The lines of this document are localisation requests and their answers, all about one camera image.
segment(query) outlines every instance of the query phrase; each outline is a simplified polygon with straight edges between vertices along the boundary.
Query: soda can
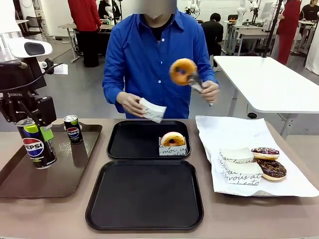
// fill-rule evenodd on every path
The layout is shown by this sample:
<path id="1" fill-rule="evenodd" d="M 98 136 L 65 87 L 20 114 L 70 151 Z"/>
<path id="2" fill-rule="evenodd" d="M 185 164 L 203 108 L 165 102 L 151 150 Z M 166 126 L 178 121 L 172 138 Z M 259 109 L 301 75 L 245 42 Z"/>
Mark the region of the soda can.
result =
<path id="1" fill-rule="evenodd" d="M 68 133 L 71 144 L 79 144 L 83 141 L 81 128 L 77 116 L 66 116 L 63 119 L 66 132 Z"/>
<path id="2" fill-rule="evenodd" d="M 51 140 L 44 141 L 35 122 L 32 119 L 24 119 L 20 120 L 16 126 L 35 168 L 45 169 L 52 166 L 57 159 L 52 142 Z"/>

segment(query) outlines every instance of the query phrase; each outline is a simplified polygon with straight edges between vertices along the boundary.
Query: brown tray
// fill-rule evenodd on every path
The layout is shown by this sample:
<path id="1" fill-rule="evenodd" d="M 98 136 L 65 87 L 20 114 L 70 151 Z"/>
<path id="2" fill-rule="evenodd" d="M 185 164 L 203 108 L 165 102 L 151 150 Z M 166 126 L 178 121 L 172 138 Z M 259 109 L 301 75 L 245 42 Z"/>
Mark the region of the brown tray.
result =
<path id="1" fill-rule="evenodd" d="M 64 124 L 54 125 L 52 140 L 57 161 L 36 169 L 22 146 L 0 171 L 0 198 L 59 198 L 73 194 L 81 181 L 101 125 L 82 125 L 83 142 L 70 144 Z"/>

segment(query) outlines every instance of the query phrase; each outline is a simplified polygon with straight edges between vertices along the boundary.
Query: pepsi logo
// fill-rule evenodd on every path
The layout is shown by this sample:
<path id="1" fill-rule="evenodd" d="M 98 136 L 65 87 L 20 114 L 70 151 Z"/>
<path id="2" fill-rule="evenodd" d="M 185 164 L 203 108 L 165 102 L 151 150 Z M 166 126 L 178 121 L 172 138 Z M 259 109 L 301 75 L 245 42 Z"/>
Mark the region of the pepsi logo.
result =
<path id="1" fill-rule="evenodd" d="M 23 144 L 27 153 L 32 157 L 39 156 L 44 150 L 43 142 L 36 138 L 24 138 Z"/>
<path id="2" fill-rule="evenodd" d="M 68 128 L 67 132 L 71 138 L 76 138 L 80 133 L 78 128 Z"/>

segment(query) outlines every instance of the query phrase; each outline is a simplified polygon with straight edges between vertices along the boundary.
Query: hand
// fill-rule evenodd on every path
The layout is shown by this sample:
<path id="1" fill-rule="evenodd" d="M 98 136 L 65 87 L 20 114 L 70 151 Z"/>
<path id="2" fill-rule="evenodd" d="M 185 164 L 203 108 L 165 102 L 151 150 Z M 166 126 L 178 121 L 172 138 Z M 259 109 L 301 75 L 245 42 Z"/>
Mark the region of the hand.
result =
<path id="1" fill-rule="evenodd" d="M 124 110 L 134 116 L 143 118 L 143 107 L 139 104 L 140 97 L 126 92 L 119 92 L 116 101 L 121 104 Z"/>
<path id="2" fill-rule="evenodd" d="M 202 84 L 204 90 L 201 92 L 201 95 L 209 103 L 217 103 L 219 95 L 219 86 L 218 84 L 212 81 L 205 81 Z"/>
<path id="3" fill-rule="evenodd" d="M 284 15 L 282 15 L 282 14 L 279 14 L 279 15 L 278 15 L 278 19 L 280 19 L 280 20 L 284 20 L 284 19 L 285 19 L 285 16 L 284 16 Z"/>

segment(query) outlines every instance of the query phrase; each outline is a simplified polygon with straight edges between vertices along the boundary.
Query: metal tongs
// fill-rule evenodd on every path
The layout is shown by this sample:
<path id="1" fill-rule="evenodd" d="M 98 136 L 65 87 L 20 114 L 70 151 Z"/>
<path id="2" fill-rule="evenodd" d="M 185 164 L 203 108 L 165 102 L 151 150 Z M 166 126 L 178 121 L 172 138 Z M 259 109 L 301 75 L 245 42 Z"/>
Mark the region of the metal tongs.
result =
<path id="1" fill-rule="evenodd" d="M 191 73 L 190 75 L 187 76 L 187 79 L 188 79 L 188 85 L 201 94 L 204 88 L 201 85 L 202 81 L 199 78 L 198 73 L 197 72 Z"/>

